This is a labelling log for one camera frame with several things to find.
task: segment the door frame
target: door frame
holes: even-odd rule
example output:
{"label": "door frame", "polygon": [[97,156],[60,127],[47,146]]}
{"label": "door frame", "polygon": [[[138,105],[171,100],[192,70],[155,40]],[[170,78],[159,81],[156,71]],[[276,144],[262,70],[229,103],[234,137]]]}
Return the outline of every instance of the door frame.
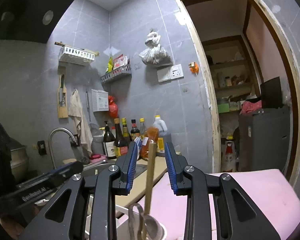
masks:
{"label": "door frame", "polygon": [[[180,12],[185,19],[186,26],[189,30],[198,56],[198,61],[204,80],[204,86],[200,87],[201,93],[205,93],[208,97],[208,105],[210,109],[212,124],[212,172],[220,172],[221,141],[217,99],[204,49],[185,5],[185,3],[194,4],[203,1],[209,0],[176,0]],[[287,180],[289,180],[291,185],[294,185],[298,178],[298,170],[300,164],[300,71],[298,69],[298,63],[292,46],[290,45],[283,28],[272,13],[271,9],[265,4],[263,0],[248,0],[248,2],[250,2],[252,6],[257,10],[266,26],[268,27],[269,31],[271,32],[271,35],[273,36],[274,41],[277,44],[287,73],[292,101],[293,136],[286,178]]]}

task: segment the metal pivot bolt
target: metal pivot bolt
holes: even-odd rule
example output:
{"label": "metal pivot bolt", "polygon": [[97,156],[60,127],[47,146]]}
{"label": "metal pivot bolt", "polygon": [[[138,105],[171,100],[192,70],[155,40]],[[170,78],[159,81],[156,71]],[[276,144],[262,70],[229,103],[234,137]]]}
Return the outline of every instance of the metal pivot bolt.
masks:
{"label": "metal pivot bolt", "polygon": [[71,178],[72,178],[72,180],[77,181],[77,180],[81,179],[81,175],[80,174],[74,174],[74,175],[72,175]]}
{"label": "metal pivot bolt", "polygon": [[111,165],[109,167],[109,171],[117,171],[119,169],[119,167],[117,165]]}
{"label": "metal pivot bolt", "polygon": [[186,170],[187,172],[192,172],[192,171],[194,171],[194,166],[188,165],[188,166],[185,167],[185,170]]}
{"label": "metal pivot bolt", "polygon": [[221,178],[224,179],[224,180],[230,180],[231,176],[229,174],[224,173],[224,174],[221,175]]}

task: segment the faucet spout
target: faucet spout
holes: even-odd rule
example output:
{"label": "faucet spout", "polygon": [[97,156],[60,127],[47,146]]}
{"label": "faucet spout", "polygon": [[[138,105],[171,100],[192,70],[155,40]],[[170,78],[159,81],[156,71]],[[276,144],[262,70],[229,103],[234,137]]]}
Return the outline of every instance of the faucet spout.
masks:
{"label": "faucet spout", "polygon": [[77,143],[77,138],[68,129],[63,128],[63,127],[59,127],[59,128],[55,128],[54,130],[52,130],[52,132],[50,133],[50,135],[48,137],[48,147],[49,147],[49,151],[50,151],[50,156],[51,156],[51,160],[52,160],[53,169],[56,168],[56,161],[54,159],[54,154],[53,154],[52,143],[51,142],[52,142],[53,135],[55,133],[57,133],[57,132],[65,132],[65,133],[67,133],[70,136],[71,140],[74,143]]}

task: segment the pink tabletop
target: pink tabletop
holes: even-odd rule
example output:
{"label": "pink tabletop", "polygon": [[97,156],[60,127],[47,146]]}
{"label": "pink tabletop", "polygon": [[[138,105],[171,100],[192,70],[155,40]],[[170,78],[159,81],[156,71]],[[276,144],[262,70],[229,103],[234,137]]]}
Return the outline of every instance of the pink tabletop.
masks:
{"label": "pink tabletop", "polygon": [[[231,176],[248,193],[280,235],[286,240],[300,222],[300,200],[279,170],[234,172]],[[210,197],[212,239],[217,239],[212,195]],[[145,198],[139,203],[143,206]],[[175,196],[168,173],[154,186],[150,215],[167,229],[167,240],[183,239],[186,223],[186,196]]]}

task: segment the green box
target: green box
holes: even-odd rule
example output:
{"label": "green box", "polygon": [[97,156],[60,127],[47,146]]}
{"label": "green box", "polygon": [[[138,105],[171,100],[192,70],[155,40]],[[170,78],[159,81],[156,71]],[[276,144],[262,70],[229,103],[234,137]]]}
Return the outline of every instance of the green box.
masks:
{"label": "green box", "polygon": [[218,105],[218,113],[227,113],[230,112],[229,103]]}

